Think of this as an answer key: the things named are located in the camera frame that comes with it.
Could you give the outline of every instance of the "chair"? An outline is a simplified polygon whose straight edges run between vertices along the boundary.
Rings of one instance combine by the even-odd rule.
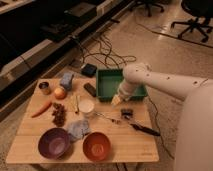
[[[134,0],[134,5],[130,8],[130,11],[132,11],[135,7],[138,7],[141,5],[145,5],[145,8],[148,10],[148,17],[152,16],[150,6],[156,6],[160,8],[160,12],[164,12],[163,6],[155,3],[155,0]]]
[[[210,19],[213,17],[213,1],[212,0],[183,0],[181,2],[181,7],[183,10],[192,16],[196,17],[195,19],[190,19],[186,22],[174,21],[171,24],[171,28],[175,27],[175,24],[188,25],[188,27],[178,34],[178,38],[181,39],[183,34],[187,31],[193,32],[194,29],[197,29],[204,38],[202,42],[207,42],[209,36],[206,33],[211,33],[212,28],[209,26]],[[199,23],[199,18],[204,17],[205,21]]]

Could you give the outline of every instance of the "small jar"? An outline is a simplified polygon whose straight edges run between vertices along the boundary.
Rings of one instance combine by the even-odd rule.
[[[44,94],[44,95],[48,95],[51,93],[51,90],[50,90],[50,87],[49,87],[49,83],[48,82],[41,82],[39,84],[39,88],[41,90],[41,92]]]

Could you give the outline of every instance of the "purple bowl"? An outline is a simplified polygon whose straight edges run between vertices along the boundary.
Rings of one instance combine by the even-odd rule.
[[[39,153],[48,159],[63,155],[70,146],[69,134],[62,128],[52,128],[45,132],[38,143]]]

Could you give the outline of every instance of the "desk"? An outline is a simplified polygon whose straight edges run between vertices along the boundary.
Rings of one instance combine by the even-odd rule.
[[[38,84],[43,81],[48,81],[53,90],[59,85],[60,80],[41,79],[38,81]],[[96,85],[95,79],[74,78],[72,92],[79,94],[81,99],[87,98],[93,100],[96,111],[102,112],[109,117],[120,119],[120,109],[123,107],[131,107],[134,110],[134,118],[141,124],[151,127],[147,107],[142,101],[124,102],[113,107],[109,102],[103,103],[97,98],[90,96],[83,88],[86,82],[90,82],[94,86]],[[81,113],[79,115],[75,114],[71,105],[70,96],[72,92],[69,92],[67,98],[64,100],[56,100],[53,93],[48,96],[43,95],[37,85],[8,153],[6,159],[8,164],[91,163],[83,154],[83,140],[75,142],[73,147],[58,160],[46,159],[42,157],[38,151],[38,141],[41,135],[46,130],[55,127],[52,123],[53,107],[50,107],[45,113],[36,118],[31,118],[31,115],[48,99],[62,103],[67,109],[66,122],[64,125],[66,129],[70,122],[83,118]],[[103,161],[104,163],[158,161],[159,156],[153,136],[135,131],[125,121],[122,121],[120,125],[116,125],[99,116],[89,119],[89,124],[92,132],[103,132],[111,141],[112,150],[109,157]]]

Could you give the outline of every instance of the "sponge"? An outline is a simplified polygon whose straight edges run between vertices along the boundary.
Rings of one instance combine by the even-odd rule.
[[[72,89],[73,77],[73,73],[64,73],[63,77],[60,80],[60,86],[62,86],[66,91],[70,91]]]

